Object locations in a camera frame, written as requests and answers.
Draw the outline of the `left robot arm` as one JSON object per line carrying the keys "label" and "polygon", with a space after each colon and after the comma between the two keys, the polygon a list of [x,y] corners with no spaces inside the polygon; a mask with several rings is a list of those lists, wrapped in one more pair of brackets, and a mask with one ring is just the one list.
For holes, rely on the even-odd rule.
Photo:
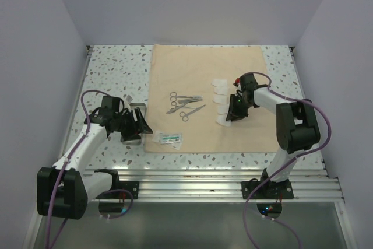
{"label": "left robot arm", "polygon": [[87,114],[83,128],[67,152],[52,167],[37,173],[37,212],[42,216],[80,219],[90,201],[115,198],[123,190],[119,174],[113,169],[83,173],[96,150],[112,133],[125,142],[141,141],[152,134],[143,109],[119,97],[104,96],[101,106]]}

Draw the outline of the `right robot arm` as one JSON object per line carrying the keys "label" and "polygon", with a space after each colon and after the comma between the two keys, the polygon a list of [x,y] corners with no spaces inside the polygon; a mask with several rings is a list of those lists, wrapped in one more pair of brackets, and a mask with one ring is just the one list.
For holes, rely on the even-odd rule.
{"label": "right robot arm", "polygon": [[242,197],[249,199],[293,199],[289,179],[298,156],[319,143],[321,135],[315,109],[309,100],[284,97],[271,90],[270,84],[260,85],[255,73],[248,72],[234,82],[227,121],[239,121],[248,116],[250,108],[263,107],[276,117],[276,139],[279,150],[260,179],[241,183]]}

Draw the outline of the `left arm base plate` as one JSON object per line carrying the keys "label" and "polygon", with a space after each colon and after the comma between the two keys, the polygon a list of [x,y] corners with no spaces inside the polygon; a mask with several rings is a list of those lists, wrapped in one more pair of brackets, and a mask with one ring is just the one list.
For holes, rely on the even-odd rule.
{"label": "left arm base plate", "polygon": [[131,193],[133,199],[138,198],[139,193],[139,181],[120,181],[118,186],[114,188],[116,192],[103,192],[96,196],[96,199],[119,199],[123,201],[124,199],[130,199]]}

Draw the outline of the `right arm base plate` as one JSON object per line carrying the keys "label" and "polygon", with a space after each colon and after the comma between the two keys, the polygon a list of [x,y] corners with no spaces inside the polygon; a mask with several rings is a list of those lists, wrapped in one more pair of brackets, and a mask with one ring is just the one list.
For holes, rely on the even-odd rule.
{"label": "right arm base plate", "polygon": [[257,199],[257,200],[277,200],[277,199],[294,199],[293,188],[290,180],[282,182],[269,181],[264,186],[255,189],[261,184],[257,179],[241,182],[242,198]]}

